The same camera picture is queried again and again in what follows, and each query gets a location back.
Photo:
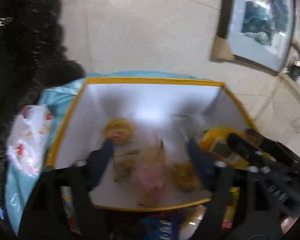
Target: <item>white plastic bag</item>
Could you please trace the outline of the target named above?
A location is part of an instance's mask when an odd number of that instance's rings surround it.
[[[52,122],[47,105],[26,106],[13,123],[7,141],[9,160],[30,175],[40,172]]]

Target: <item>box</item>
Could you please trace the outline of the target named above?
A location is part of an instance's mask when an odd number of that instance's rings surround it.
[[[135,125],[134,140],[146,143],[153,130],[160,131],[167,164],[189,161],[186,141],[174,116],[194,116],[200,130],[231,127],[244,132],[255,129],[239,100],[222,82],[166,78],[87,78],[72,103],[46,165],[56,169],[85,159],[104,141],[103,128],[111,118],[129,118]],[[65,199],[71,198],[63,189]],[[185,192],[168,178],[158,206],[140,208],[141,192],[130,181],[114,182],[110,160],[98,187],[90,192],[95,206],[126,211],[160,211],[198,205],[210,200],[211,193],[201,189]]]

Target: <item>yellow box rim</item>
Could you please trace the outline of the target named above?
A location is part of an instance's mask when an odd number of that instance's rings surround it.
[[[47,159],[45,162],[45,166],[52,166],[56,162],[58,151],[60,144],[63,140],[63,136],[67,129],[69,120],[83,94],[88,84],[167,84],[167,85],[196,85],[196,86],[212,86],[212,87],[221,87],[225,93],[234,101],[235,105],[238,107],[240,113],[245,118],[245,121],[250,126],[250,128],[254,129],[258,132],[258,129],[255,127],[251,117],[246,112],[244,107],[240,104],[239,99],[229,90],[224,82],[210,81],[210,80],[198,80],[198,79],[177,79],[177,78],[144,78],[144,77],[120,77],[120,78],[107,78],[107,77],[93,77],[86,78],[83,83],[78,95],[74,98],[63,117],[61,126],[58,129],[58,133],[55,141],[53,142],[50,151],[48,152]],[[65,200],[71,201],[70,198],[63,197]],[[198,201],[190,202],[187,204],[182,204],[178,206],[171,207],[163,207],[163,208],[115,208],[109,206],[100,206],[94,205],[96,208],[105,209],[105,210],[118,210],[118,211],[132,211],[132,212],[158,212],[179,208],[186,208],[191,206],[196,206],[205,202],[210,201],[209,198],[204,198]]]

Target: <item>yellow package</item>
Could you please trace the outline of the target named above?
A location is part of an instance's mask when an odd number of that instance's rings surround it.
[[[175,184],[183,190],[191,191],[202,188],[191,162],[175,163],[172,167],[172,177]]]
[[[226,229],[232,228],[232,222],[237,209],[237,203],[239,200],[240,188],[232,187],[230,188],[230,193],[232,195],[231,201],[227,205],[226,213],[223,219],[222,227]]]
[[[133,126],[127,118],[112,118],[103,129],[104,138],[113,139],[115,144],[129,143],[133,133]]]
[[[132,170],[135,167],[136,159],[141,150],[130,150],[125,154],[114,154],[114,182],[119,182],[125,177],[131,175]]]
[[[227,146],[226,140],[230,133],[236,133],[242,138],[246,138],[245,133],[238,132],[230,127],[217,127],[210,129],[199,142],[199,147],[203,151],[210,151],[215,158],[226,162],[235,169],[246,169],[249,163],[240,155],[232,152]]]

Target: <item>teal fabric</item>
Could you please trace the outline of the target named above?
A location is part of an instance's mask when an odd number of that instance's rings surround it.
[[[194,76],[158,71],[127,71],[111,73],[109,75],[90,73],[88,77],[157,77],[198,79]],[[83,82],[83,78],[77,79],[60,87],[46,89],[42,93],[38,104],[48,105],[48,109],[53,115],[47,148],[52,145],[63,116],[67,112],[72,100],[80,91]],[[10,223],[16,235],[18,235],[19,225],[26,202],[38,178],[39,176],[29,176],[28,174],[18,170],[13,163],[9,163],[8,165],[7,183],[5,186],[5,203]]]

